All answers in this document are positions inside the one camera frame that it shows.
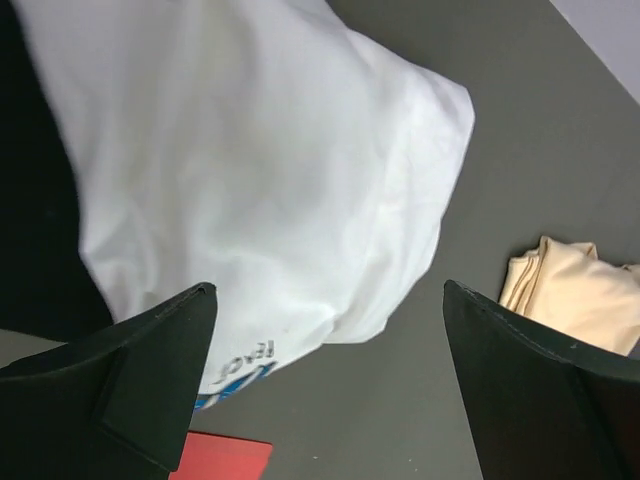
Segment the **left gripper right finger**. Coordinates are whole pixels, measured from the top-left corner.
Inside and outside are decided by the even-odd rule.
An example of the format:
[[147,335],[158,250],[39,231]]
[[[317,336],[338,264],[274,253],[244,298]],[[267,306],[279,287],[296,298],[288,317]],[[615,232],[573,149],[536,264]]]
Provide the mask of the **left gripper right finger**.
[[443,318],[484,478],[638,478],[638,361],[453,280]]

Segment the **yellow t shirt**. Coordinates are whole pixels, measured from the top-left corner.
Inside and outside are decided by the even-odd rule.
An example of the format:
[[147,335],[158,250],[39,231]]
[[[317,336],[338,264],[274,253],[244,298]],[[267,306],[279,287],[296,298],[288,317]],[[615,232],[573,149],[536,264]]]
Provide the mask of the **yellow t shirt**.
[[509,259],[499,304],[619,355],[639,342],[639,266],[603,261],[590,242],[542,236],[536,248]]

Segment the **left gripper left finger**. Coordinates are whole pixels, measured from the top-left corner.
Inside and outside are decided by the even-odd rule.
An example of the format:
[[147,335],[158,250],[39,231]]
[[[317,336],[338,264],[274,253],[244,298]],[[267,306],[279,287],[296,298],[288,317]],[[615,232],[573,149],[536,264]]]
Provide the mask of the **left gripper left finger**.
[[180,464],[218,310],[200,283],[1,370],[4,479],[166,479]]

